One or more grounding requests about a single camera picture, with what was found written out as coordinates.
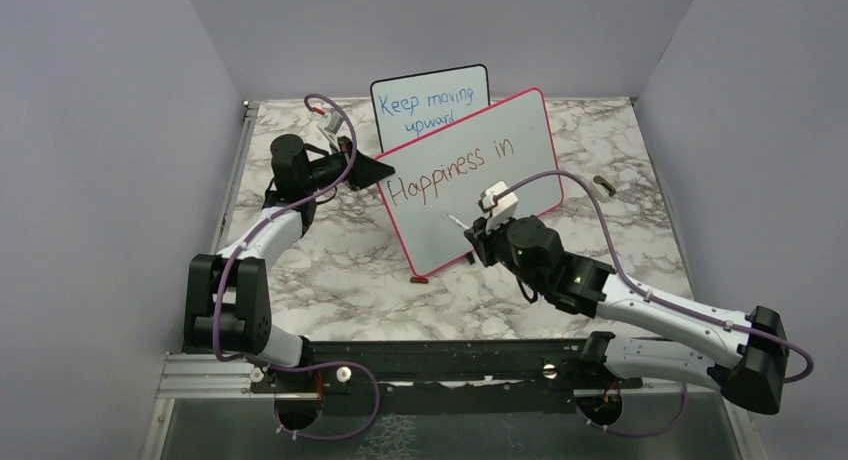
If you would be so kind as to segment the white whiteboard marker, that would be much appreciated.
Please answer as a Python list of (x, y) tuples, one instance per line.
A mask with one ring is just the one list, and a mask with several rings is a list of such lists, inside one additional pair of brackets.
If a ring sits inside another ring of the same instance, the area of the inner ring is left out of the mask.
[(455, 217), (455, 216), (453, 216), (453, 215), (451, 215), (451, 214), (447, 214), (447, 217), (448, 217), (448, 218), (449, 218), (449, 219), (450, 219), (450, 220), (451, 220), (454, 224), (456, 224), (459, 228), (461, 228), (462, 230), (468, 230), (468, 229), (470, 228), (468, 225), (466, 225), (466, 224), (465, 224), (464, 222), (462, 222), (460, 219), (458, 219), (457, 217)]

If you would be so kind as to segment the pink framed whiteboard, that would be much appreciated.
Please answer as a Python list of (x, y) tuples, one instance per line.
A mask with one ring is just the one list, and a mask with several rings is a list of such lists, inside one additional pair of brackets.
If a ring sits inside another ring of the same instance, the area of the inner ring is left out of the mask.
[(451, 214), (470, 226), (481, 193), (555, 170), (558, 157), (545, 98), (530, 88), (378, 155), (396, 173), (378, 191), (416, 276), (462, 259), (472, 247)]

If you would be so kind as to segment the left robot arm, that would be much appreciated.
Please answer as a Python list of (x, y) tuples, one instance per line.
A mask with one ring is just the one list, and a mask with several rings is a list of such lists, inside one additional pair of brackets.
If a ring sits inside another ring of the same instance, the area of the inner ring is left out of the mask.
[(298, 391), (313, 381), (315, 366), (304, 356), (305, 337), (274, 326), (268, 272), (307, 233), (319, 196), (340, 183), (367, 189), (395, 169), (360, 153), (345, 136), (328, 152), (284, 134), (272, 141), (270, 153), (273, 177), (259, 219), (231, 245), (198, 254), (189, 264), (184, 340), (223, 361), (250, 356), (275, 364), (279, 381)]

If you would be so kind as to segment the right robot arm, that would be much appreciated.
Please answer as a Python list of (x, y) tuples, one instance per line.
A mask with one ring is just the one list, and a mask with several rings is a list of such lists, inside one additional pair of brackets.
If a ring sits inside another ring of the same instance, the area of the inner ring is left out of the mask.
[(579, 378), (600, 387), (615, 378), (651, 377), (719, 392), (736, 406), (775, 415), (789, 358), (778, 312), (749, 313), (662, 298), (611, 265), (566, 251), (559, 234), (535, 216), (489, 230), (485, 218), (463, 235), (485, 267), (512, 273), (525, 299), (572, 315), (629, 324), (655, 334), (637, 340), (597, 334), (577, 360)]

